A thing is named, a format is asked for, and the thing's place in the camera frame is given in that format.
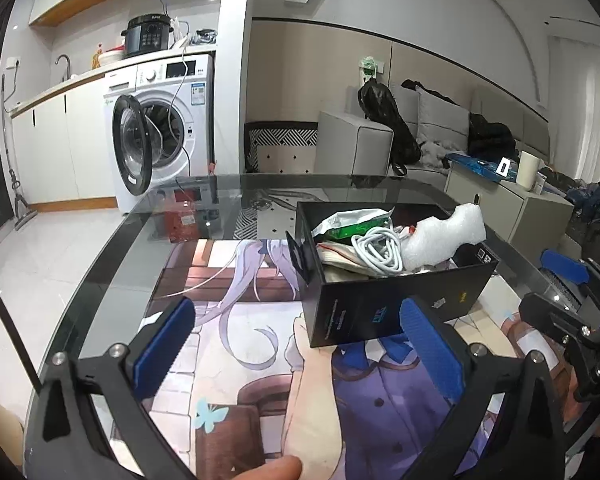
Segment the person's left hand thumb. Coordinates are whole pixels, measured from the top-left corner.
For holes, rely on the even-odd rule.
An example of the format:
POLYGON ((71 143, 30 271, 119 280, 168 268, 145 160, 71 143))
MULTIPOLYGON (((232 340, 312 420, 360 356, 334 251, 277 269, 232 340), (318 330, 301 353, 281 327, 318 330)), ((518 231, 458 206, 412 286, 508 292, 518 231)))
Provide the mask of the person's left hand thumb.
POLYGON ((299 480, 301 474, 301 460, 288 455, 238 474, 235 480, 299 480))

